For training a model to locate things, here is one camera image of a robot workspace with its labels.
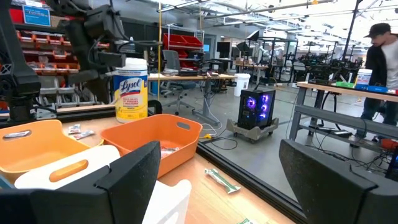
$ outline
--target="gray floor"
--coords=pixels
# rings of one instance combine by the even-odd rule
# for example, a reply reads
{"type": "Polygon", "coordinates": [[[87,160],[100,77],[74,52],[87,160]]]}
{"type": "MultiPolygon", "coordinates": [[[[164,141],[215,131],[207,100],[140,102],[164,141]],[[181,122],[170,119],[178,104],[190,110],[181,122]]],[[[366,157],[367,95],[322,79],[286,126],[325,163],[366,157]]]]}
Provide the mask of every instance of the gray floor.
{"type": "MultiPolygon", "coordinates": [[[[279,160],[279,144],[281,139],[287,138],[289,135],[290,124],[289,121],[292,117],[292,109],[294,107],[293,102],[296,99],[298,89],[285,87],[278,88],[275,96],[274,104],[274,118],[279,118],[280,126],[274,131],[272,136],[268,136],[264,139],[259,140],[255,144],[251,144],[244,137],[234,138],[232,133],[229,131],[224,131],[226,126],[226,121],[228,118],[237,120],[239,112],[239,101],[240,98],[233,95],[233,88],[229,89],[227,94],[219,93],[214,97],[214,101],[211,104],[211,112],[215,117],[217,117],[221,123],[222,127],[214,127],[217,133],[222,133],[221,136],[226,138],[232,138],[237,140],[238,146],[232,150],[223,150],[212,144],[208,146],[219,152],[229,160],[233,161],[243,169],[247,170],[251,174],[260,178],[267,184],[273,186],[277,190],[286,194],[287,196],[295,199],[292,189],[285,178],[282,165],[279,160]]],[[[306,105],[313,106],[315,102],[316,92],[307,92],[307,97],[305,100],[306,105]]],[[[177,96],[169,96],[168,98],[160,97],[162,104],[169,103],[176,100],[177,96]]],[[[197,110],[201,109],[203,103],[203,95],[200,89],[192,90],[188,93],[188,96],[184,96],[182,99],[184,102],[195,106],[197,110]]],[[[355,96],[338,96],[337,112],[348,114],[352,116],[360,116],[363,110],[363,102],[358,102],[358,97],[355,96]]],[[[176,106],[165,107],[164,113],[174,114],[176,106]]],[[[328,101],[325,103],[326,110],[333,110],[333,98],[329,97],[328,101]]],[[[182,106],[180,108],[180,116],[188,119],[192,119],[201,124],[204,121],[198,119],[196,116],[192,115],[192,109],[182,106]]],[[[302,119],[302,122],[309,121],[310,118],[302,119]]],[[[382,117],[378,116],[375,121],[381,122],[382,117]]],[[[326,123],[326,126],[334,127],[333,124],[326,123]]],[[[203,129],[209,129],[208,125],[204,125],[203,129]]],[[[344,127],[348,131],[353,131],[350,128],[344,127]]],[[[206,133],[214,133],[214,131],[202,131],[202,135],[206,133]]],[[[323,141],[324,136],[317,134],[314,137],[307,136],[308,131],[301,130],[298,132],[296,141],[302,144],[319,146],[319,142],[323,141]]],[[[223,148],[232,148],[235,143],[228,140],[220,140],[214,142],[215,145],[223,148]]],[[[331,150],[338,152],[344,156],[351,157],[351,150],[347,143],[326,137],[322,148],[325,150],[331,150]]],[[[353,149],[353,155],[355,159],[369,162],[377,154],[375,152],[369,151],[367,149],[353,149]]]]}

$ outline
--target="black cap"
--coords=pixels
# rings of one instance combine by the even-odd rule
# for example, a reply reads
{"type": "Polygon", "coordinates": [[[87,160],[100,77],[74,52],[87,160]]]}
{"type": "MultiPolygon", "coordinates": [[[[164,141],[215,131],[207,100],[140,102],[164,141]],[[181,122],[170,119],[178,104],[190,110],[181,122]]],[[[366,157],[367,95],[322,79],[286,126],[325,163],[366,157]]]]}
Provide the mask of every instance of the black cap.
{"type": "Polygon", "coordinates": [[[374,24],[369,31],[369,34],[365,37],[375,38],[377,35],[383,35],[386,32],[391,32],[390,24],[379,23],[374,24]]]}

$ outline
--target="jeans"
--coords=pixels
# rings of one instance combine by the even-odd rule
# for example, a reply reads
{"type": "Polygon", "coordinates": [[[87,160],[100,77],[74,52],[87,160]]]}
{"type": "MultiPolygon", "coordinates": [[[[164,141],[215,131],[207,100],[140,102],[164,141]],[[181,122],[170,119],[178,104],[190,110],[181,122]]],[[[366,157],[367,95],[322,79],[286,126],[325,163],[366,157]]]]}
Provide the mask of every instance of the jeans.
{"type": "MultiPolygon", "coordinates": [[[[379,111],[380,104],[381,100],[366,98],[361,118],[373,120],[374,115],[379,111]]],[[[398,103],[387,101],[384,107],[386,108],[386,115],[383,124],[397,126],[398,103]]],[[[360,138],[365,138],[366,132],[364,130],[357,130],[355,135],[360,138]]]]}

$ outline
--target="pc case with purple lights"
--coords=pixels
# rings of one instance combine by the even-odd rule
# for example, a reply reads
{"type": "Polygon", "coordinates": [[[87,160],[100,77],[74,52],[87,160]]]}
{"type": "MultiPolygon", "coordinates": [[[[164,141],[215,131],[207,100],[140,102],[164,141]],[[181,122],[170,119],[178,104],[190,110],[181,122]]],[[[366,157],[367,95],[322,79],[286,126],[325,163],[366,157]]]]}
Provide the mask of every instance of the pc case with purple lights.
{"type": "Polygon", "coordinates": [[[242,90],[238,127],[250,130],[270,126],[275,90],[242,90]]]}

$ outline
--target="disinfecting wipes canister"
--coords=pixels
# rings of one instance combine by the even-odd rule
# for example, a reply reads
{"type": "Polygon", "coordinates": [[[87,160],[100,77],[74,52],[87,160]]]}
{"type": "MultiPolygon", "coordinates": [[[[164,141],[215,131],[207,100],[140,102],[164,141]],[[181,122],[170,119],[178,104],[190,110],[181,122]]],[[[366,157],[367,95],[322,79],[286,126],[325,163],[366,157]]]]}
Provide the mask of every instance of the disinfecting wipes canister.
{"type": "Polygon", "coordinates": [[[126,66],[116,68],[113,76],[116,119],[121,123],[148,116],[147,62],[127,58],[126,66]]]}

